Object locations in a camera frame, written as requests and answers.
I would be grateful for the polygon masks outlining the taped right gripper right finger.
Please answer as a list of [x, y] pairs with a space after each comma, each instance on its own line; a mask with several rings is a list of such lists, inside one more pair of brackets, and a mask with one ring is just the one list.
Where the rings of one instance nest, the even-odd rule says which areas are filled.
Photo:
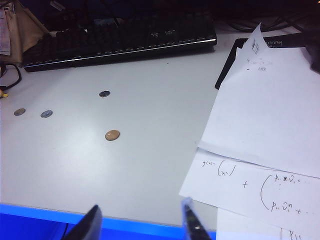
[[184, 240], [211, 240], [208, 231], [201, 223], [193, 208], [193, 200], [186, 197], [181, 202]]

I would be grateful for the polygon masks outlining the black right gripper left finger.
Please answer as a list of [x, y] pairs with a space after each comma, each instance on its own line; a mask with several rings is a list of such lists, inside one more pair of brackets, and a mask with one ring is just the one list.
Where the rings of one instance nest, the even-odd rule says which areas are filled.
[[62, 238], [62, 240], [99, 240], [102, 229], [102, 211], [96, 204]]

